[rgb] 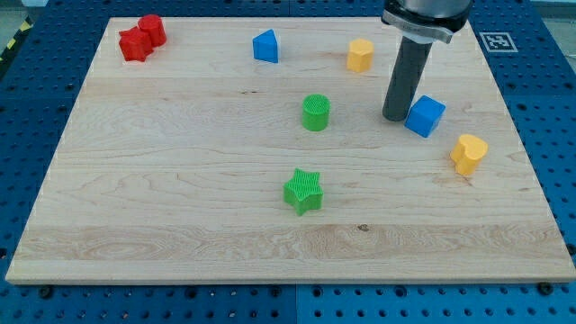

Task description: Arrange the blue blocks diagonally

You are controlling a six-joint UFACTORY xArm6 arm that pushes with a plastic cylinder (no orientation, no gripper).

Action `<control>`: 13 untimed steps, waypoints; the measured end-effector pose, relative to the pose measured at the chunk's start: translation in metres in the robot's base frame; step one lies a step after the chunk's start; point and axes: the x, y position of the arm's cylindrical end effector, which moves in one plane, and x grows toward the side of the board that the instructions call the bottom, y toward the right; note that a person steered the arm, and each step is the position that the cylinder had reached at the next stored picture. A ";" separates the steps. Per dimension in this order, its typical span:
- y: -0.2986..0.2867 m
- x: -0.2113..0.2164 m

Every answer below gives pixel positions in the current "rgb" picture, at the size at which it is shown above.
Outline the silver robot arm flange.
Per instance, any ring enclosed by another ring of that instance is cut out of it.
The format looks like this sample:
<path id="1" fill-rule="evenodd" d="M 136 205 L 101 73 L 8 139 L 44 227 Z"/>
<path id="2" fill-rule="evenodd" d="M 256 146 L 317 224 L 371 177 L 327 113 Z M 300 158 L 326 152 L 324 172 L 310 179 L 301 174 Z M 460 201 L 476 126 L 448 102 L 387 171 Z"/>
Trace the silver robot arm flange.
<path id="1" fill-rule="evenodd" d="M 382 22 L 418 44 L 448 44 L 465 26 L 472 6 L 472 0 L 386 0 Z"/>

